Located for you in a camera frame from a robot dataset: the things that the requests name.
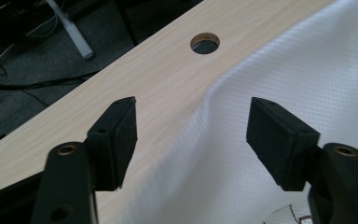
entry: metal leg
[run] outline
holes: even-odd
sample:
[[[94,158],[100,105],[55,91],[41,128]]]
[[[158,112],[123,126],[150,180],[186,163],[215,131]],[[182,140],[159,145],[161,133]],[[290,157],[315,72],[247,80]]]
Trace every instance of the metal leg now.
[[[65,27],[66,32],[71,36],[72,41],[76,45],[78,51],[83,56],[85,60],[91,59],[94,56],[94,52],[90,48],[89,44],[84,39],[83,35],[79,32],[76,25],[71,21],[71,19],[66,16],[57,3],[54,0],[46,0],[48,5],[54,10],[60,21],[62,22],[63,27]]]

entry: white cloth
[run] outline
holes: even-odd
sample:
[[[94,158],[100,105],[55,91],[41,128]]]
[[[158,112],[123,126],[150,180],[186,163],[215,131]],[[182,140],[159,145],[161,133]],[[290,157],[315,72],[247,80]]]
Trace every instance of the white cloth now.
[[[246,143],[253,96],[319,131],[320,147],[358,148],[358,0],[334,2],[214,83],[139,191],[112,211],[115,223],[296,223],[289,204],[309,215],[308,193],[283,192]]]

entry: gray carpet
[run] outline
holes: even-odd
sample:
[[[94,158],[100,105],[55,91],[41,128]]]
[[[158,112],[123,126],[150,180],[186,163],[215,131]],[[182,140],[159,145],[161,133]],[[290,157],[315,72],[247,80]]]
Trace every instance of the gray carpet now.
[[[191,9],[200,0],[155,0],[130,8],[128,14],[136,35],[155,32]],[[89,42],[95,56],[84,61],[60,22],[47,37],[28,36],[1,58],[7,74],[0,84],[26,85],[63,77],[76,77],[104,69],[133,48],[113,1],[82,0],[64,8]],[[33,32],[44,35],[55,20]],[[9,134],[62,98],[77,85],[36,90],[0,91],[0,135]]]

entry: drilled hole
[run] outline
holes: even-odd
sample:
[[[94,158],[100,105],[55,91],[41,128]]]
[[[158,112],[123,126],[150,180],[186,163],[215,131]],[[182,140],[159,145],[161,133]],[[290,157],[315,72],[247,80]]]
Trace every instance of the drilled hole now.
[[[198,54],[210,54],[216,51],[219,46],[219,37],[212,33],[202,33],[196,35],[190,42],[191,49]]]
[[[70,154],[74,153],[75,151],[76,151],[76,147],[66,146],[66,147],[60,148],[57,153],[60,156],[66,156],[66,155],[70,155]]]
[[[71,214],[72,212],[72,208],[70,206],[61,206],[57,209],[55,209],[51,215],[50,215],[50,219],[51,221],[54,221],[54,222],[58,222],[58,221],[62,221],[66,218],[69,217],[69,215]]]
[[[356,152],[348,147],[335,147],[334,150],[343,156],[355,157],[357,156]]]

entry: wood grain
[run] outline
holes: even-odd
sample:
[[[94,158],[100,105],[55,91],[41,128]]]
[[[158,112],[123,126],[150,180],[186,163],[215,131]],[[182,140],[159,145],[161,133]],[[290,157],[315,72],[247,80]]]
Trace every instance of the wood grain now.
[[[204,0],[0,141],[0,189],[41,171],[53,147],[83,141],[112,102],[135,96],[139,141],[131,181],[172,144],[218,77],[331,2]],[[217,35],[220,47],[199,55],[190,41],[204,32]],[[99,203],[108,200],[99,197]],[[100,213],[104,221],[106,213]]]

